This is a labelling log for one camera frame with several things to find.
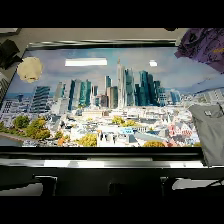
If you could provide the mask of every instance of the sky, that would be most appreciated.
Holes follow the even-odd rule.
[[[220,74],[210,66],[194,62],[188,58],[176,58],[176,47],[147,48],[91,48],[91,49],[59,49],[27,51],[26,57],[38,57],[44,65],[41,78],[29,84],[20,80],[18,74],[8,89],[8,93],[33,92],[36,86],[50,86],[51,92],[56,90],[60,81],[68,79],[88,79],[98,85],[99,93],[105,93],[105,76],[110,76],[113,86],[117,85],[117,62],[126,69],[132,69],[135,83],[140,82],[139,72],[147,71],[153,75],[154,81],[160,80],[165,88],[187,88],[210,78],[213,81]],[[106,58],[107,65],[67,67],[65,60],[71,58]],[[155,60],[157,67],[150,67],[149,61]]]

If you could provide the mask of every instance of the patterned purple fabric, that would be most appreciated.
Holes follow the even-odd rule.
[[[190,28],[175,55],[205,63],[224,73],[224,28]]]

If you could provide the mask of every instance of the cloudy sky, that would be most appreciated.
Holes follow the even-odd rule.
[[[125,68],[134,72],[135,83],[139,83],[139,71],[145,70],[160,80],[165,88],[190,87],[207,78],[215,79],[220,74],[206,64],[188,58],[177,59],[174,47],[150,48],[101,48],[101,49],[60,49],[27,51],[26,57],[38,57],[44,65],[41,78],[32,84],[20,80],[15,74],[8,93],[33,92],[35,86],[50,86],[54,92],[59,81],[88,79],[99,86],[99,93],[105,92],[105,76],[109,75],[117,85],[117,61],[120,58]],[[65,67],[66,58],[106,58],[106,66]],[[157,67],[150,67],[149,60],[155,60]]]

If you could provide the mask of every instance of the purple garment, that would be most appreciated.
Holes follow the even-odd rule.
[[[205,63],[224,73],[224,28],[190,28],[175,55]]]

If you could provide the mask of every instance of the black frame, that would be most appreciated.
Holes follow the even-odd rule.
[[[56,49],[88,49],[88,48],[134,48],[134,47],[175,47],[175,40],[84,40],[84,41],[55,41],[55,42],[40,42],[30,43],[26,51],[33,50],[56,50]],[[158,148],[143,148],[143,147],[128,147],[127,148],[103,148],[103,147],[0,147],[0,155],[16,158],[20,156],[31,157],[156,157],[160,160],[165,159],[181,159],[181,160],[193,160],[202,159],[201,147],[158,147]]]

